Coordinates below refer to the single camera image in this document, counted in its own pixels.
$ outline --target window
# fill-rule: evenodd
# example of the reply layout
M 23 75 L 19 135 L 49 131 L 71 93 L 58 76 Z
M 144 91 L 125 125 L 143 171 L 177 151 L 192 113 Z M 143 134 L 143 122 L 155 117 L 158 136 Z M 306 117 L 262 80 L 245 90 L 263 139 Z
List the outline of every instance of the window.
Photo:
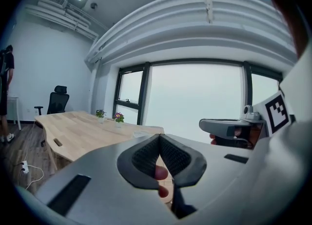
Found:
M 278 92 L 278 81 L 264 76 L 252 74 L 253 105 L 260 103 Z
M 148 62 L 119 70 L 113 115 L 120 112 L 126 123 L 143 123 L 149 71 Z
M 143 71 L 121 75 L 119 99 L 138 103 Z
M 138 110 L 117 104 L 116 112 L 122 113 L 124 115 L 124 117 L 125 117 L 124 121 L 126 123 L 131 123 L 131 124 L 137 123 Z
M 154 66 L 144 125 L 209 143 L 209 133 L 199 128 L 199 120 L 240 117 L 240 70 L 218 64 Z
M 161 126 L 167 134 L 209 143 L 201 119 L 239 119 L 243 106 L 276 93 L 281 80 L 280 72 L 246 61 L 147 62 L 119 70 L 113 112 L 126 123 Z

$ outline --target wall socket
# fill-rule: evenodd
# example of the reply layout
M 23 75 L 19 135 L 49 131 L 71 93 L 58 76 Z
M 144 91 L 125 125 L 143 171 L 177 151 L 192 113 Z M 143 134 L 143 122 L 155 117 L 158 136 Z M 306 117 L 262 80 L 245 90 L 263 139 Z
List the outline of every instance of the wall socket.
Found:
M 22 171 L 24 174 L 27 174 L 29 172 L 28 163 L 27 161 L 21 162 Z

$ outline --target white cable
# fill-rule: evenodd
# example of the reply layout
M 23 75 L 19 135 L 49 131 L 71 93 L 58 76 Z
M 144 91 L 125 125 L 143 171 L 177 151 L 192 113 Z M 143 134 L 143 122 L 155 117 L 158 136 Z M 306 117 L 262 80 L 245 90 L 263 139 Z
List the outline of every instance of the white cable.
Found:
M 37 168 L 37 169 L 40 169 L 42 171 L 42 176 L 38 180 L 31 181 L 30 184 L 32 184 L 34 182 L 38 182 L 38 181 L 40 181 L 44 177 L 44 173 L 43 173 L 43 170 L 41 168 L 38 168 L 38 167 L 35 167 L 35 166 L 32 166 L 32 165 L 28 165 L 28 167 Z
M 33 138 L 34 125 L 35 125 L 35 121 L 34 121 L 34 124 L 33 124 L 32 129 L 31 129 L 30 142 L 29 142 L 29 144 L 28 144 L 28 147 L 27 147 L 27 150 L 26 150 L 26 156 L 25 156 L 25 158 L 24 158 L 24 160 L 23 160 L 23 161 L 25 161 L 25 160 L 26 160 L 27 153 L 28 153 L 28 149 L 29 149 L 29 145 L 30 145 L 30 143 L 31 143 L 31 139 Z

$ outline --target black office chair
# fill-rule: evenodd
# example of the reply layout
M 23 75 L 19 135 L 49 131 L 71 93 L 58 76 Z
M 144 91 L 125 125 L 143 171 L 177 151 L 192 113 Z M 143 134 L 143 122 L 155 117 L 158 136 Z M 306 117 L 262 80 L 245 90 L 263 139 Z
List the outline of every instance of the black office chair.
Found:
M 56 114 L 65 112 L 65 107 L 68 102 L 69 95 L 67 94 L 67 87 L 58 85 L 55 87 L 54 92 L 50 94 L 50 101 L 47 114 Z M 35 106 L 38 109 L 39 115 L 41 115 L 41 109 L 43 106 Z M 36 125 L 42 128 L 42 125 L 36 122 Z M 45 140 L 41 142 L 41 147 L 44 146 Z

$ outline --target floor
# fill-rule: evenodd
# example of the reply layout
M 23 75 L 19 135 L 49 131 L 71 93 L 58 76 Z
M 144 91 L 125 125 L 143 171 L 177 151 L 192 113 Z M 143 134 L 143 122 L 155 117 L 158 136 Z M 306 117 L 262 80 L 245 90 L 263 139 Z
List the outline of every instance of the floor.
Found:
M 32 194 L 35 194 L 38 188 L 55 174 L 55 170 L 46 147 L 41 147 L 40 142 L 44 139 L 43 130 L 33 124 L 21 124 L 21 131 L 17 125 L 9 124 L 11 133 L 15 134 L 15 138 L 10 144 L 0 145 L 0 158 L 1 162 L 6 165 L 8 175 L 11 177 L 14 184 L 26 188 L 31 181 L 37 180 L 42 176 L 40 169 L 29 167 L 29 173 L 24 174 L 21 169 L 21 163 L 24 161 L 27 152 L 27 163 L 29 165 L 39 167 L 43 170 L 44 177 L 32 183 L 27 189 Z M 54 155 L 55 162 L 58 169 L 64 168 L 70 161 Z

